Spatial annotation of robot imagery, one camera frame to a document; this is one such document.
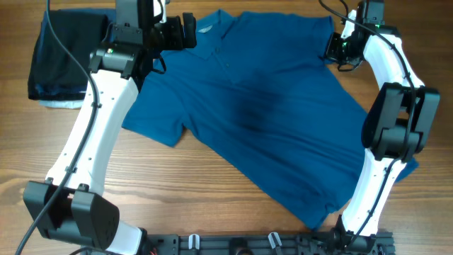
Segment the blue polo shirt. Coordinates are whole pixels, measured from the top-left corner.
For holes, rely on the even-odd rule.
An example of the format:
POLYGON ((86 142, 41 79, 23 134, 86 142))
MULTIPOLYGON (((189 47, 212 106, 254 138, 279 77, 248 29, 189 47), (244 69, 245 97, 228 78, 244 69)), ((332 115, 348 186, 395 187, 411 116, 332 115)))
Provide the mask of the blue polo shirt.
POLYGON ((165 51, 122 126, 169 147, 190 130, 317 230, 357 185, 365 110, 328 68, 333 19, 218 10, 165 51))

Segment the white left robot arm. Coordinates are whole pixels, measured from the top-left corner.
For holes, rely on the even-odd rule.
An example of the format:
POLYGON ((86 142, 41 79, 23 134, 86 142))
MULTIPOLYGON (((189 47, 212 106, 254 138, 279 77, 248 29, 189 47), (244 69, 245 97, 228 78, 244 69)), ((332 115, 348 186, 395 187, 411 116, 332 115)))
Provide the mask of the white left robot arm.
POLYGON ((90 57, 87 92, 62 153, 42 182, 30 181, 23 202, 30 229, 43 238, 102 254, 151 254, 147 231, 123 222, 119 208, 103 197, 105 175, 123 120, 148 71, 146 60, 164 50, 193 48, 191 13, 115 24, 112 42, 90 57))

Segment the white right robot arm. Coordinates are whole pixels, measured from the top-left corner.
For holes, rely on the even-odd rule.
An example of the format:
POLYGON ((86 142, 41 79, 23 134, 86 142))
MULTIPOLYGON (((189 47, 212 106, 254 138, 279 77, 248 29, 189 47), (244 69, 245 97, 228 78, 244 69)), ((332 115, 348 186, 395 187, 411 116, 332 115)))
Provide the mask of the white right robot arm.
POLYGON ((368 62, 379 94, 362 126, 359 181, 325 245, 329 251, 368 254, 377 245, 378 221, 396 179, 428 140, 440 94, 411 69, 398 30, 384 22, 383 1, 361 1, 342 22, 326 59, 353 69, 368 62))

